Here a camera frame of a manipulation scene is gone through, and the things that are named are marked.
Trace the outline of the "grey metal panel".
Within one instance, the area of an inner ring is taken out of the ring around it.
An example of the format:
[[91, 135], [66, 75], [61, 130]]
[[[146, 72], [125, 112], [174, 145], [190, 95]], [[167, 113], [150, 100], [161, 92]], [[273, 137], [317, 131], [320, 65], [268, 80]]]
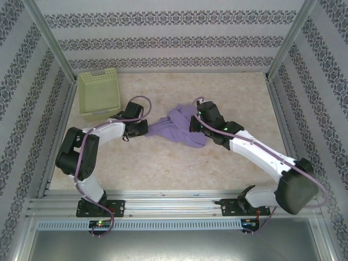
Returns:
[[93, 238], [82, 231], [37, 231], [17, 261], [336, 261], [311, 232], [120, 231]]

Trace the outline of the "aluminium frame post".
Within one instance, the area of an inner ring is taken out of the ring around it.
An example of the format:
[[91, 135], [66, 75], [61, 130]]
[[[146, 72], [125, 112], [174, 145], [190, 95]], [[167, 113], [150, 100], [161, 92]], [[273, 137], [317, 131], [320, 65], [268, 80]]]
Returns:
[[46, 44], [49, 46], [49, 48], [53, 52], [55, 58], [58, 61], [58, 64], [63, 69], [65, 76], [70, 81], [75, 81], [76, 75], [68, 59], [66, 58], [63, 50], [61, 49], [58, 40], [54, 36], [46, 18], [41, 12], [36, 0], [21, 0], [21, 1], [23, 2], [25, 8], [27, 9], [34, 23], [36, 24], [39, 31], [41, 32], [41, 35], [45, 39]]
[[267, 73], [265, 74], [265, 78], [268, 82], [275, 77], [275, 74], [280, 68], [285, 56], [293, 45], [296, 37], [298, 36], [302, 26], [304, 25], [317, 1], [318, 0], [304, 0]]

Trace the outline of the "purple t-shirt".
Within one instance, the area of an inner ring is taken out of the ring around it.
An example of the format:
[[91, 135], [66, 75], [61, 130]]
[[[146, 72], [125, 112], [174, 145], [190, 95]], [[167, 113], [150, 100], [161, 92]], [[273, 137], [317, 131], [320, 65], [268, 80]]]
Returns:
[[203, 148], [207, 143], [207, 137], [203, 133], [190, 132], [190, 120], [195, 111], [191, 104], [177, 104], [166, 117], [149, 125], [145, 136], [160, 136], [191, 148]]

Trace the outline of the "aluminium mounting rail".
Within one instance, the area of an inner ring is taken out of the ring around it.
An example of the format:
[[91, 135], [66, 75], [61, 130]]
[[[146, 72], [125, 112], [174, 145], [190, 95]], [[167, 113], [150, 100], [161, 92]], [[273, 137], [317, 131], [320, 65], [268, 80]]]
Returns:
[[[107, 190], [111, 200], [124, 200], [125, 219], [208, 219], [221, 218], [223, 198], [236, 198], [237, 190]], [[73, 190], [47, 190], [32, 198], [27, 219], [75, 220], [80, 195]]]

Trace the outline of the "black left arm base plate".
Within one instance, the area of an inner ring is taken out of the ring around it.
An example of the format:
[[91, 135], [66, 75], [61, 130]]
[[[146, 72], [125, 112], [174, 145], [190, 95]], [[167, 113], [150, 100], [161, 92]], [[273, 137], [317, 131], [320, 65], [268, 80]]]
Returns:
[[[108, 208], [116, 218], [121, 218], [124, 215], [125, 201], [124, 200], [107, 200], [105, 207]], [[110, 214], [96, 206], [95, 204], [88, 202], [84, 199], [78, 202], [76, 217], [78, 218], [98, 218], [98, 217], [110, 217]]]

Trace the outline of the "green perforated plastic basket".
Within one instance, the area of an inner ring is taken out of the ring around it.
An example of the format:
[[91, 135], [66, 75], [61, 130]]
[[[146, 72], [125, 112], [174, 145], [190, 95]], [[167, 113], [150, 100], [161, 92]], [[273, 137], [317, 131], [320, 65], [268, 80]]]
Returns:
[[107, 119], [121, 111], [116, 68], [78, 75], [79, 114], [86, 121]]

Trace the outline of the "aluminium side rail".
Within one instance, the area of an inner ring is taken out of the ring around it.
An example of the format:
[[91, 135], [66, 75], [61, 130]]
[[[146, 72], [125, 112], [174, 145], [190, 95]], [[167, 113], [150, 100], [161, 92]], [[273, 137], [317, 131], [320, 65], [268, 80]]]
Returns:
[[[290, 133], [288, 131], [286, 120], [282, 112], [281, 105], [277, 98], [274, 86], [268, 80], [266, 81], [266, 86], [269, 92], [269, 96], [271, 99], [271, 103], [275, 112], [277, 124], [279, 127], [279, 131], [281, 133], [283, 145], [285, 148], [286, 156], [289, 158], [293, 158], [295, 163], [299, 160], [296, 156], [295, 149], [292, 145]], [[303, 186], [300, 184], [301, 181], [305, 179], [303, 175], [296, 171], [291, 171], [290, 174], [286, 175], [286, 179], [281, 181], [281, 188], [285, 188], [286, 192], [283, 194], [288, 194], [289, 196], [302, 195], [305, 191]]]
[[73, 105], [76, 90], [77, 90], [77, 81], [75, 80], [70, 84], [69, 90], [67, 91], [65, 99], [64, 99], [64, 103], [62, 104], [58, 125], [55, 128], [55, 132], [54, 132], [55, 136], [53, 139], [49, 157], [47, 158], [47, 161], [46, 161], [44, 172], [42, 174], [42, 179], [40, 180], [40, 183], [39, 183], [39, 189], [37, 191], [36, 198], [43, 198], [47, 188], [47, 184], [52, 179], [54, 169], [55, 169], [55, 158], [58, 154], [60, 144], [64, 137], [65, 128], [69, 119], [69, 115]]

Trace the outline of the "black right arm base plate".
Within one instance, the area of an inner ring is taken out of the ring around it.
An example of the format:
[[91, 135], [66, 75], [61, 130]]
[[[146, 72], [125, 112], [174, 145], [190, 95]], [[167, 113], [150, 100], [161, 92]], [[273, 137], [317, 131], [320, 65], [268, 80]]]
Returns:
[[271, 214], [270, 208], [267, 207], [253, 208], [247, 205], [247, 209], [243, 210], [236, 198], [225, 198], [215, 203], [221, 206], [222, 216], [269, 216]]

